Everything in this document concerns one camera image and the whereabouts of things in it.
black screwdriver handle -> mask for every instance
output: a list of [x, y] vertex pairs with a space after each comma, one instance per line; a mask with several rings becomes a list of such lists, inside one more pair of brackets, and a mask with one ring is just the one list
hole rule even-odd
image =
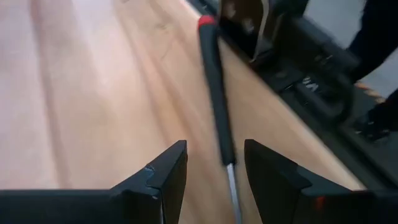
[[235, 164], [236, 158], [225, 97], [223, 67], [218, 48], [218, 31], [213, 17], [202, 16], [198, 21], [198, 32], [203, 66], [213, 104], [221, 159], [227, 166]]

metal shaft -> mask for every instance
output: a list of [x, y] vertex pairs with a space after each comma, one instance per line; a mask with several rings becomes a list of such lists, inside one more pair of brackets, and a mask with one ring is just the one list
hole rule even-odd
[[226, 166], [226, 170], [228, 172], [229, 189], [231, 191], [231, 199], [232, 199], [232, 204], [234, 207], [235, 222], [237, 224], [241, 224], [242, 223], [242, 214], [241, 214], [241, 207], [239, 205], [238, 190], [236, 189], [234, 164], [228, 164]]

wood grain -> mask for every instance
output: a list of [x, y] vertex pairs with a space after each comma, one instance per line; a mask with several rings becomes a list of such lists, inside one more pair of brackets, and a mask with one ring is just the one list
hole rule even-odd
[[[181, 223], [233, 223], [197, 40], [182, 0], [0, 2], [0, 188], [109, 188], [188, 140]], [[245, 223], [255, 139], [350, 189], [363, 186], [220, 42]]]

